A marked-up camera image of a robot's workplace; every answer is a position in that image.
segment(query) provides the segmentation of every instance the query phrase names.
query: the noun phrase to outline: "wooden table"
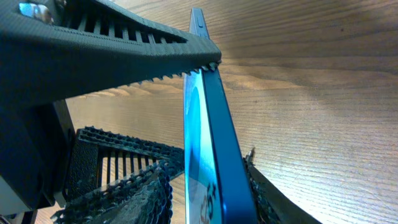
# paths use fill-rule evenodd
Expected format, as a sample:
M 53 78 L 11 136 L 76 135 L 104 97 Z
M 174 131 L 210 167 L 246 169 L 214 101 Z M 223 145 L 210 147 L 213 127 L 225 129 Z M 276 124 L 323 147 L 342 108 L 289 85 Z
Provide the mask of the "wooden table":
M 116 3 L 181 30 L 201 7 L 242 154 L 255 147 L 257 168 L 323 223 L 398 222 L 398 1 Z M 68 106 L 75 128 L 183 147 L 181 78 Z M 173 182 L 172 223 L 185 221 L 183 183 Z

